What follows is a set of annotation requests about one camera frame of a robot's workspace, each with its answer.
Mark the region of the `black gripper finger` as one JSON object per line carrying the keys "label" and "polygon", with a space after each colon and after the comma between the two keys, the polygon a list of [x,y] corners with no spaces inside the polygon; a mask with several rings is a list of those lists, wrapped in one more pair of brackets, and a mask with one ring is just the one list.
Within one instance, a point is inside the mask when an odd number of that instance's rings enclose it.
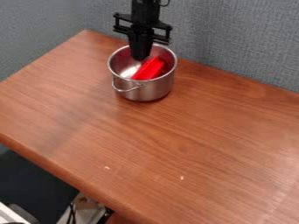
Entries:
{"label": "black gripper finger", "polygon": [[143,60],[146,57],[143,37],[139,33],[131,32],[128,35],[128,42],[131,47],[131,56],[135,60]]}
{"label": "black gripper finger", "polygon": [[154,39],[151,34],[144,34],[144,57],[150,56],[152,49]]}

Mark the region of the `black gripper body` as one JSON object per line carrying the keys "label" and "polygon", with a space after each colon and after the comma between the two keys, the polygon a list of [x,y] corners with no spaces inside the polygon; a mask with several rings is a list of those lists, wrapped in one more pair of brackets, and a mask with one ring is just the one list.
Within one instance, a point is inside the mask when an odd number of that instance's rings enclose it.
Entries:
{"label": "black gripper body", "polygon": [[168,4],[162,4],[162,0],[132,0],[131,13],[114,14],[114,31],[126,34],[130,43],[168,45],[174,28],[160,21],[160,8]]}

